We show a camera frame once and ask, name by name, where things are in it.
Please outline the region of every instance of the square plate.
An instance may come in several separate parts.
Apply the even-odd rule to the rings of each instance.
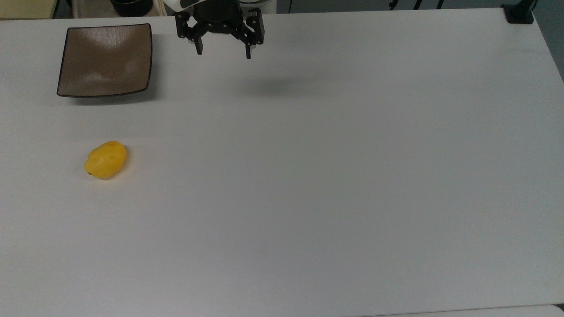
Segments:
[[[69,28],[57,94],[85,98],[146,90],[152,56],[148,23]]]

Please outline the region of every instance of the gray floor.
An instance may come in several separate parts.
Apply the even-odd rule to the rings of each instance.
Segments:
[[[290,0],[277,0],[278,13],[288,13]],[[292,0],[291,13],[389,10],[389,0]],[[416,0],[399,0],[396,10],[412,10]],[[443,9],[494,8],[519,0],[444,0]],[[438,0],[423,0],[420,10],[435,9]],[[535,17],[554,62],[564,78],[564,0],[539,0]]]

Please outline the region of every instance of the white table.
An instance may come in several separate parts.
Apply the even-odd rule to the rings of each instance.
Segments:
[[[0,21],[0,315],[564,302],[564,85],[502,9]],[[149,22],[148,91],[55,94],[68,27]],[[117,139],[111,180],[83,170]]]
[[[394,315],[395,317],[562,317],[564,312],[555,306],[529,306],[500,309],[429,312]]]

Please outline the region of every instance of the potato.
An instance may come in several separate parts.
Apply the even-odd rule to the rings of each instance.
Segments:
[[[90,152],[84,169],[92,176],[108,178],[120,170],[125,157],[123,144],[118,141],[106,142]]]

